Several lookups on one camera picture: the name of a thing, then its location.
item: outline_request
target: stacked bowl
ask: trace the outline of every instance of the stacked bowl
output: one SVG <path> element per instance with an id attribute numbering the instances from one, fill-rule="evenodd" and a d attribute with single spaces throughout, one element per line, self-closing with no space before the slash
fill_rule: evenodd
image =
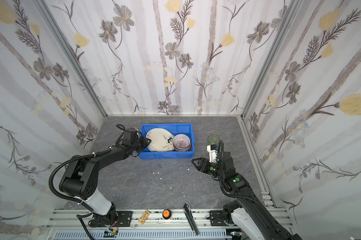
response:
<path id="1" fill-rule="evenodd" d="M 178 134 L 172 140 L 175 151 L 183 152 L 191 148 L 191 140 L 185 134 Z"/>

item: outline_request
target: cable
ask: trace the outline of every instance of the cable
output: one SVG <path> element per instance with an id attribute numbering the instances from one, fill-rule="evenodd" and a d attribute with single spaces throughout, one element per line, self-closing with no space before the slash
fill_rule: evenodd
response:
<path id="1" fill-rule="evenodd" d="M 103 154 L 108 153 L 108 152 L 110 152 L 110 151 L 112 151 L 112 148 L 111 148 L 111 147 L 109 147 L 109 149 L 107 149 L 107 150 L 105 150 L 105 151 L 97 152 L 96 155 L 103 155 Z M 77 202 L 77 203 L 80 203 L 80 204 L 81 204 L 81 203 L 83 202 L 82 199 L 77 199 L 77 198 L 74 198 L 74 197 L 69 197 L 69 196 L 63 195 L 63 194 L 61 194 L 60 192 L 58 192 L 58 191 L 55 189 L 55 187 L 54 187 L 54 176 L 56 175 L 56 173 L 57 173 L 62 167 L 64 167 L 65 165 L 69 164 L 70 162 L 77 161 L 77 160 L 82 160 L 82 159 L 85 159 L 85 158 L 93 158 L 93 157 L 94 157 L 94 154 L 83 155 L 83 156 L 75 157 L 75 158 L 73 158 L 73 159 L 70 159 L 70 160 L 68 160 L 68 161 L 65 161 L 65 162 L 63 162 L 62 164 L 60 164 L 59 166 L 57 166 L 56 169 L 54 169 L 53 172 L 51 173 L 50 178 L 48 179 L 48 187 L 50 188 L 51 192 L 52 192 L 53 194 L 55 194 L 56 196 L 62 198 L 62 199 L 71 200 L 71 201 L 74 201 L 74 202 Z M 95 239 L 91 236 L 90 232 L 88 231 L 88 229 L 87 229 L 87 227 L 86 227 L 86 225 L 84 224 L 83 219 L 82 219 L 82 218 L 85 218 L 85 217 L 90 216 L 91 214 L 92 214 L 92 212 L 89 213 L 89 214 L 86 214 L 86 215 L 79 215 L 79 214 L 78 214 L 76 217 L 77 217 L 77 218 L 79 219 L 79 221 L 81 222 L 82 227 L 83 227 L 84 231 L 86 232 L 87 236 L 90 238 L 90 240 L 95 240 Z"/>
<path id="2" fill-rule="evenodd" d="M 112 149 L 109 148 L 105 151 L 102 151 L 102 152 L 97 152 L 96 155 L 103 155 L 105 153 L 108 153 L 110 152 Z M 74 197 L 69 197 L 69 196 L 66 196 L 66 195 L 63 195 L 61 194 L 60 192 L 58 192 L 55 187 L 54 187 L 54 176 L 56 175 L 56 173 L 62 168 L 64 167 L 65 165 L 69 164 L 70 162 L 73 162 L 73 161 L 77 161 L 77 160 L 82 160 L 82 159 L 85 159 L 85 158 L 93 158 L 94 155 L 93 154 L 88 154 L 88 155 L 83 155 L 83 156 L 80 156 L 80 157 L 75 157 L 73 159 L 70 159 L 68 161 L 65 161 L 63 162 L 62 164 L 60 164 L 59 166 L 56 167 L 56 169 L 53 170 L 53 172 L 51 173 L 50 175 L 50 178 L 48 179 L 48 187 L 50 188 L 51 192 L 53 194 L 55 194 L 56 196 L 62 198 L 62 199 L 65 199 L 65 200 L 71 200 L 71 201 L 74 201 L 74 202 L 78 202 L 78 203 L 82 203 L 83 200 L 81 199 L 77 199 L 77 198 L 74 198 Z"/>
<path id="3" fill-rule="evenodd" d="M 109 227 L 109 230 L 110 230 L 111 232 L 114 232 L 114 229 L 112 229 L 112 227 L 115 226 L 115 224 L 118 224 L 119 220 L 120 220 L 120 217 L 118 217 L 118 220 L 116 220 L 115 223 L 112 224 L 112 225 Z"/>
<path id="4" fill-rule="evenodd" d="M 219 180 L 219 186 L 220 186 L 220 190 L 222 191 L 222 193 L 226 196 L 226 197 L 232 197 L 232 198 L 244 198 L 244 199 L 248 199 L 254 203 L 257 203 L 257 201 L 255 201 L 254 199 L 252 198 L 249 198 L 249 197 L 246 197 L 244 195 L 236 195 L 236 194 L 228 194 L 226 193 L 226 191 L 223 189 L 223 182 L 224 182 L 224 177 L 223 177 L 223 167 L 225 165 L 225 160 L 223 158 L 223 151 L 224 151 L 224 144 L 223 144 L 223 141 L 220 140 L 219 141 L 219 145 L 218 145 L 218 151 L 221 151 L 221 154 L 222 154 L 222 159 L 220 160 L 220 168 L 219 168 L 219 176 L 221 177 L 221 180 Z"/>
<path id="5" fill-rule="evenodd" d="M 116 142 L 115 142 L 115 144 L 118 144 L 119 141 L 120 141 L 120 139 L 122 138 L 122 136 L 123 136 L 123 134 L 124 134 L 124 131 L 126 131 L 126 128 L 125 128 L 125 126 L 123 126 L 122 124 L 116 124 L 115 126 L 122 131 L 122 133 L 120 134 L 120 136 L 118 137 L 118 139 L 117 139 Z"/>
<path id="6" fill-rule="evenodd" d="M 83 222 L 83 219 L 82 218 L 85 218 L 85 217 L 89 217 L 90 215 L 92 214 L 92 212 L 90 212 L 89 214 L 86 214 L 86 215 L 79 215 L 77 214 L 76 217 L 79 219 L 79 221 L 81 222 L 82 224 L 82 227 L 84 229 L 84 231 L 86 232 L 87 236 L 90 238 L 90 240 L 95 240 L 92 236 L 91 236 L 91 233 L 88 231 L 86 225 L 84 224 Z"/>

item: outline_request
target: wall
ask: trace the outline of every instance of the wall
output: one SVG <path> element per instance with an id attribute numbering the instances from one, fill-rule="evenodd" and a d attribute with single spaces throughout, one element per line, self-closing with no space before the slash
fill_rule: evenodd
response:
<path id="1" fill-rule="evenodd" d="M 361 1 L 304 1 L 245 117 L 304 240 L 361 239 Z"/>
<path id="2" fill-rule="evenodd" d="M 63 56 L 32 1 L 0 1 L 0 239 L 40 238 L 64 204 L 51 171 L 87 154 L 101 126 Z"/>
<path id="3" fill-rule="evenodd" d="M 240 114 L 289 4 L 46 2 L 107 113 L 159 115 Z"/>

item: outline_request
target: ceramic plate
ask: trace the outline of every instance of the ceramic plate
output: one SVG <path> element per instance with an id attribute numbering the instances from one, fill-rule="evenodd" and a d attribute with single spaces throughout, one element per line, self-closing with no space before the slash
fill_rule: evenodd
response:
<path id="1" fill-rule="evenodd" d="M 166 129 L 153 128 L 146 134 L 146 137 L 151 139 L 150 151 L 167 152 L 174 150 L 174 145 L 172 144 L 174 135 Z"/>

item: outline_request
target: yellow flower print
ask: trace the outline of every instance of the yellow flower print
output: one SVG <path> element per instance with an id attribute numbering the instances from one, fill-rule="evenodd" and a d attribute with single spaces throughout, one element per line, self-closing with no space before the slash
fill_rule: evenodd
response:
<path id="1" fill-rule="evenodd" d="M 42 104 L 37 104 L 35 106 L 35 109 L 38 110 L 38 111 L 43 111 L 43 105 Z"/>
<path id="2" fill-rule="evenodd" d="M 61 101 L 61 107 L 64 108 L 71 103 L 71 98 L 63 98 Z"/>
<path id="3" fill-rule="evenodd" d="M 339 8 L 337 8 L 333 12 L 328 12 L 319 19 L 319 28 L 322 31 L 328 31 L 334 25 L 338 17 L 339 17 Z"/>
<path id="4" fill-rule="evenodd" d="M 224 47 L 230 46 L 233 42 L 235 42 L 234 37 L 230 34 L 230 33 L 226 33 L 223 38 L 222 41 L 220 42 L 220 44 Z"/>
<path id="5" fill-rule="evenodd" d="M 56 92 L 56 91 L 53 91 L 52 93 L 51 93 L 51 96 L 53 96 L 53 97 L 58 97 L 58 93 Z"/>
<path id="6" fill-rule="evenodd" d="M 75 43 L 79 47 L 85 47 L 90 42 L 89 39 L 87 39 L 85 36 L 81 35 L 80 33 L 75 33 L 74 39 L 75 39 Z"/>
<path id="7" fill-rule="evenodd" d="M 327 44 L 326 48 L 322 51 L 322 58 L 327 58 L 334 53 L 334 49 L 332 48 L 332 44 Z"/>
<path id="8" fill-rule="evenodd" d="M 34 117 L 39 117 L 39 111 L 38 110 L 32 110 L 31 111 L 31 114 L 33 114 L 34 115 Z"/>
<path id="9" fill-rule="evenodd" d="M 5 24 L 15 23 L 16 17 L 11 7 L 3 0 L 0 0 L 0 21 Z"/>
<path id="10" fill-rule="evenodd" d="M 188 18 L 187 19 L 187 27 L 192 28 L 193 26 L 195 26 L 195 20 L 193 20 L 192 18 Z"/>
<path id="11" fill-rule="evenodd" d="M 172 76 L 166 77 L 165 80 L 166 80 L 167 82 L 173 82 L 173 83 L 177 83 L 177 82 L 178 82 L 178 79 L 176 79 L 176 78 L 174 78 L 174 77 L 172 77 Z"/>
<path id="12" fill-rule="evenodd" d="M 271 94 L 267 99 L 266 105 L 268 105 L 269 103 L 271 103 L 271 107 L 275 107 L 275 97 L 273 94 Z"/>
<path id="13" fill-rule="evenodd" d="M 40 35 L 40 29 L 39 29 L 39 26 L 35 23 L 30 23 L 30 28 L 31 30 L 36 34 L 36 35 Z"/>
<path id="14" fill-rule="evenodd" d="M 347 115 L 361 115 L 361 94 L 358 93 L 348 96 L 335 106 Z"/>
<path id="15" fill-rule="evenodd" d="M 180 10 L 181 0 L 168 0 L 165 7 L 169 12 L 177 13 Z"/>

